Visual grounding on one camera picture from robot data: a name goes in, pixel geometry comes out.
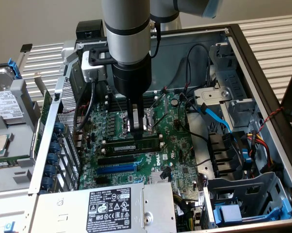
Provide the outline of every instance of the yellow wire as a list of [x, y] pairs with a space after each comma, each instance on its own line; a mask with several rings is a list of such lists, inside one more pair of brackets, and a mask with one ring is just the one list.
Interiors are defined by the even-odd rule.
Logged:
[[190, 219], [190, 230], [194, 230], [194, 220], [192, 218]]
[[265, 142], [265, 141], [259, 136], [259, 134], [257, 134], [256, 137], [259, 138], [259, 139], [260, 139], [261, 141], [263, 141], [264, 143], [266, 143], [266, 142]]
[[263, 139], [259, 136], [259, 134], [257, 134], [256, 137], [259, 138], [261, 141], [263, 141]]

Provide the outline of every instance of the warning label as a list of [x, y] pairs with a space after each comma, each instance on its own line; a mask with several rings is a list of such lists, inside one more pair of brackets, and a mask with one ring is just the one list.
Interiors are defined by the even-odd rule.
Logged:
[[87, 232], [131, 229], [131, 188], [91, 192]]
[[4, 119], [23, 117], [16, 98], [11, 91], [0, 91], [0, 115]]

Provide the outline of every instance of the white slatted panel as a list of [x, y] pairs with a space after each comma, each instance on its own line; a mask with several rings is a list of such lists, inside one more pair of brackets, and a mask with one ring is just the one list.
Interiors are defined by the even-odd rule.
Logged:
[[43, 96], [34, 82], [34, 74], [39, 72], [42, 80], [53, 94], [58, 78], [63, 76], [63, 59], [61, 56], [63, 43], [33, 46], [27, 52], [19, 66], [22, 78], [25, 79], [27, 89], [33, 101], [37, 101], [39, 106], [43, 104]]
[[281, 102], [292, 77], [292, 16], [251, 20], [239, 25]]

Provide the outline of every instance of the black pcie slot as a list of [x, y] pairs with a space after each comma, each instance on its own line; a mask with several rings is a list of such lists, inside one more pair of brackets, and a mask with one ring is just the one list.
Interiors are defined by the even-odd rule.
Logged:
[[103, 158], [98, 159], [97, 164], [98, 165], [110, 165], [110, 164], [124, 164], [124, 163], [133, 163], [134, 162], [134, 156], [126, 156], [126, 157], [115, 157], [115, 158]]
[[[111, 100], [109, 109], [108, 109], [109, 112], [120, 112], [121, 110], [122, 111], [127, 110], [127, 99], [123, 98], [123, 99], [118, 99], [117, 101], [115, 99]], [[144, 108], [150, 108], [151, 105], [155, 102], [153, 96], [145, 96], [143, 97], [143, 101], [144, 101]]]

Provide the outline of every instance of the gray wall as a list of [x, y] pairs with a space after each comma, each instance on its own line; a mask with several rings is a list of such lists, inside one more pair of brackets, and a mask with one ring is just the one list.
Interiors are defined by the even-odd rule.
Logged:
[[[215, 19], [181, 14], [183, 27], [292, 14], [292, 0], [223, 0]], [[75, 38], [79, 21], [102, 18], [100, 0], [0, 0], [0, 63], [23, 44]]]

